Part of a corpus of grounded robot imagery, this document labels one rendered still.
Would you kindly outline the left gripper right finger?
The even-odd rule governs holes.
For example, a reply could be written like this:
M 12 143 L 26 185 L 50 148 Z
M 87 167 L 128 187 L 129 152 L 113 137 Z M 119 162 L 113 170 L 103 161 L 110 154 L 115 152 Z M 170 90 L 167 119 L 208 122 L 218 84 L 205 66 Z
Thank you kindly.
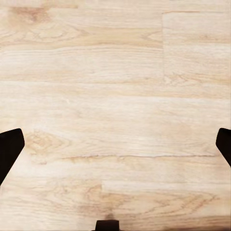
M 231 166 L 231 130 L 219 128 L 216 146 L 223 155 L 229 166 Z

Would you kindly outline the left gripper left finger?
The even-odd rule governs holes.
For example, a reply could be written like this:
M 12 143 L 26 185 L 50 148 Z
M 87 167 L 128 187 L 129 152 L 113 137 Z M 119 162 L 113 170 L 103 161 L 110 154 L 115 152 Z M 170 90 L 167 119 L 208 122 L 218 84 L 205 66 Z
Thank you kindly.
M 0 133 L 0 185 L 25 146 L 21 128 Z

